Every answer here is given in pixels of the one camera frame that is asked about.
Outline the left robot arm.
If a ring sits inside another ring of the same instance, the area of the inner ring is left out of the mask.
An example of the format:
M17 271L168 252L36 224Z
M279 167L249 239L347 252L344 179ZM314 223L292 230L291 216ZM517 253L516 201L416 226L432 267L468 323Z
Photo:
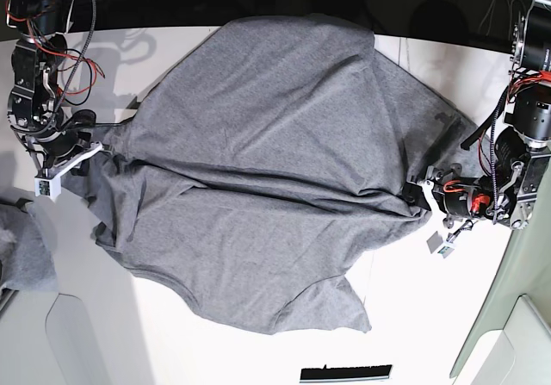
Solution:
M493 112L462 143L477 146L481 177L459 164L429 166L404 187L406 201L440 210L443 223L491 220L510 229L529 224L550 164L550 0L529 0L512 34L510 79Z

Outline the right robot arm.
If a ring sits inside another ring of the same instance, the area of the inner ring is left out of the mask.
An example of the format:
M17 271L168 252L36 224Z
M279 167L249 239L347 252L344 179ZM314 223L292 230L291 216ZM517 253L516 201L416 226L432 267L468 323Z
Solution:
M78 93L71 83L81 67L88 69L91 84L104 72L86 56L90 38L79 49L66 42L75 1L5 2L6 23L20 35L11 54L9 126L34 160L39 177L53 176L70 162L83 175L86 164L80 158L93 147L90 129L96 114L71 100Z

